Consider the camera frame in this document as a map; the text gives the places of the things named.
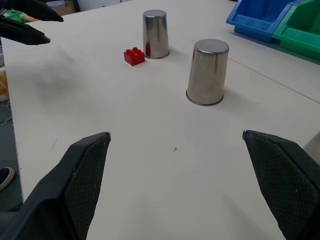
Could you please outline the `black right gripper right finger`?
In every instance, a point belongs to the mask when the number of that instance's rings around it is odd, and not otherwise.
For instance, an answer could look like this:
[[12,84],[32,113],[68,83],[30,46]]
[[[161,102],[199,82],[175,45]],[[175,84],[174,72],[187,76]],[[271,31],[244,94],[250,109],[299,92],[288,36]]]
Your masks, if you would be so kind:
[[260,191],[286,240],[320,240],[320,165],[297,143],[245,130]]

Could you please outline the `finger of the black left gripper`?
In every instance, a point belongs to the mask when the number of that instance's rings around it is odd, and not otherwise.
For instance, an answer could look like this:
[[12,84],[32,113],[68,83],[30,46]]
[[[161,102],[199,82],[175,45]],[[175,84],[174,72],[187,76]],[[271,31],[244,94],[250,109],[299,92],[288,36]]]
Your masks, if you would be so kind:
[[56,11],[39,0],[14,0],[14,9],[41,21],[64,21]]
[[43,45],[51,40],[28,24],[0,16],[0,37],[25,45]]

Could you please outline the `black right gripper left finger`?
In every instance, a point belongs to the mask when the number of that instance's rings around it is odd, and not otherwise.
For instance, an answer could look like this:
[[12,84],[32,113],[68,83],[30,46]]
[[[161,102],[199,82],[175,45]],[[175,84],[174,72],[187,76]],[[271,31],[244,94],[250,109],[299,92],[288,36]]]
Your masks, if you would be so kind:
[[19,210],[0,212],[0,240],[86,240],[110,142],[101,132],[73,143]]

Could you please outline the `green plastic object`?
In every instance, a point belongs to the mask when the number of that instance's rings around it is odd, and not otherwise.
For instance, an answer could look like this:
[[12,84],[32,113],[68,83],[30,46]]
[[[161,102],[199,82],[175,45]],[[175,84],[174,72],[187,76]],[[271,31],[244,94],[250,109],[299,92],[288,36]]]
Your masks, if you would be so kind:
[[6,10],[6,12],[3,14],[5,18],[12,19],[20,23],[22,22],[21,15],[22,12],[16,10]]

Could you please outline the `brown cardboard box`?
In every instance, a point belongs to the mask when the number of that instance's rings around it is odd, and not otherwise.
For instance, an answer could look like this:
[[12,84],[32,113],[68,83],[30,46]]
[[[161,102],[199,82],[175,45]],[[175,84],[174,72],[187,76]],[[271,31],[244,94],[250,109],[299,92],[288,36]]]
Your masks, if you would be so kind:
[[46,3],[60,16],[70,15],[76,13],[73,1],[71,0],[55,0]]

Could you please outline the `dark shoe with white sole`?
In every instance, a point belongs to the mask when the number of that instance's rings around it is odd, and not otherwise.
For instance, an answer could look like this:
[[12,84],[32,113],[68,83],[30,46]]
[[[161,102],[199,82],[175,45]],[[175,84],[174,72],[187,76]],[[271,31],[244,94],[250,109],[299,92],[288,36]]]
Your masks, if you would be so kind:
[[5,189],[15,177],[15,171],[11,167],[0,169],[0,192]]

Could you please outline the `red toy building brick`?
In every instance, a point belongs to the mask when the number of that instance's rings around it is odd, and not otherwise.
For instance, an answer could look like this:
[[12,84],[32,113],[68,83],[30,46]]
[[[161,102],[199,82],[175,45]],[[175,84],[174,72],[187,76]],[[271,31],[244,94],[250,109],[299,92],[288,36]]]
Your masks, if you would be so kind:
[[123,53],[124,60],[131,66],[135,66],[145,62],[145,54],[137,47],[127,49]]

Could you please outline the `stainless steel cup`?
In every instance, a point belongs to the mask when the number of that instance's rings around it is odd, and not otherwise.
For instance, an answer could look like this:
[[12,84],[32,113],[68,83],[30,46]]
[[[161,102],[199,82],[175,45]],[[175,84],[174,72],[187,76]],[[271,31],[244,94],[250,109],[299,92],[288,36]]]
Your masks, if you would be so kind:
[[229,45],[219,39],[202,39],[193,47],[186,97],[200,106],[213,106],[224,97]]
[[167,13],[150,9],[142,15],[143,52],[146,58],[162,59],[170,54]]

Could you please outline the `green plastic storage bin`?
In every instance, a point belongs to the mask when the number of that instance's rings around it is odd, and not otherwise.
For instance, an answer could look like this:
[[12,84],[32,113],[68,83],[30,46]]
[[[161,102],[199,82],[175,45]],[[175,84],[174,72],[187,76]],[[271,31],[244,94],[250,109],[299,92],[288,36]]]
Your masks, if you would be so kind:
[[320,0],[294,3],[272,37],[281,48],[320,61]]

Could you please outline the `blue plastic storage bin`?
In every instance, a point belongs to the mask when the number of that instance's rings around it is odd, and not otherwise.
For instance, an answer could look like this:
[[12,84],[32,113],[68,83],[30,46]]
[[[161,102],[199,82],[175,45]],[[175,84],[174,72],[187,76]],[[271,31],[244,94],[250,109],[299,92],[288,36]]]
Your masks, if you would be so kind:
[[226,19],[238,34],[276,43],[273,34],[294,4],[303,0],[238,0]]

